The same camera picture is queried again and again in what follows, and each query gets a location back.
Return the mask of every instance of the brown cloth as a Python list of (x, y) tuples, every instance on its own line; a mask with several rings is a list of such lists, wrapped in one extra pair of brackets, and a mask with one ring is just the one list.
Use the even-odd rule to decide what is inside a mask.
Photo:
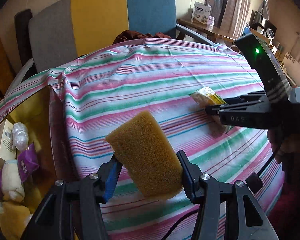
[(142, 34), (136, 31), (123, 31), (120, 33), (114, 40), (113, 44), (117, 44), (119, 42), (123, 41), (131, 41), (131, 40), (137, 40), (137, 39), (144, 39), (144, 38), (166, 38), (171, 39), (170, 36), (165, 35), (163, 33), (156, 33), (154, 36), (150, 33)]

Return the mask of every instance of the blue cushion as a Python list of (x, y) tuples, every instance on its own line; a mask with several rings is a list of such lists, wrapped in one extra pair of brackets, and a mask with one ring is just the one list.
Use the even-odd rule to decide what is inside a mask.
[(176, 37), (175, 0), (127, 0), (129, 30)]

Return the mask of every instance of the black cable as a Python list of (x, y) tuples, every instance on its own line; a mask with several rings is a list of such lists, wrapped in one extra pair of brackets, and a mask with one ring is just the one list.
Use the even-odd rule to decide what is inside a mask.
[(196, 214), (199, 212), (199, 209), (195, 209), (190, 211), (189, 213), (185, 214), (184, 216), (182, 216), (181, 218), (179, 218), (174, 224), (173, 226), (169, 229), (169, 231), (163, 236), (163, 238), (161, 238), (161, 240), (166, 240), (168, 238), (168, 236), (172, 233), (172, 231), (183, 221), (185, 220), (187, 217), (190, 217), (193, 214)]
[(260, 175), (265, 171), (265, 169), (268, 167), (268, 165), (270, 164), (270, 162), (274, 159), (275, 155), (278, 153), (280, 147), (281, 147), (282, 142), (278, 145), (278, 147), (275, 149), (275, 151), (273, 152), (273, 154), (270, 156), (270, 158), (267, 160), (267, 162), (262, 166), (262, 168), (260, 169), (260, 171), (257, 173), (258, 176), (260, 177)]

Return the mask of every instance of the chair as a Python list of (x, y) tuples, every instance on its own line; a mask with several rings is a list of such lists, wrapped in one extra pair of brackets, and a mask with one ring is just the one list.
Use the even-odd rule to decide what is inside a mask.
[[(178, 30), (199, 43), (214, 45), (198, 33), (176, 24), (175, 0), (61, 0), (34, 17), (29, 10), (25, 10), (24, 15), (29, 20), (28, 25), (24, 24), (23, 12), (16, 15), (15, 22), (17, 26), (18, 19), (23, 21), (23, 29), (16, 30), (17, 42), (23, 64), (24, 59), (28, 62), (7, 93), (21, 83), (33, 64), (37, 72), (60, 66), (111, 45), (125, 30), (152, 35), (162, 32), (173, 39)], [(19, 32), (27, 33), (27, 28), (30, 52), (25, 50), (27, 37), (18, 35)]]

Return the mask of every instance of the white box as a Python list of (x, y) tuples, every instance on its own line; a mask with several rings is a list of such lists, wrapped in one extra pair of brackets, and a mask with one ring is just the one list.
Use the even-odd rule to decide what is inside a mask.
[(205, 6), (203, 3), (195, 2), (191, 21), (193, 23), (207, 24), (210, 16), (211, 5)]
[(16, 158), (16, 150), (12, 149), (12, 127), (13, 124), (7, 119), (0, 124), (0, 167)]

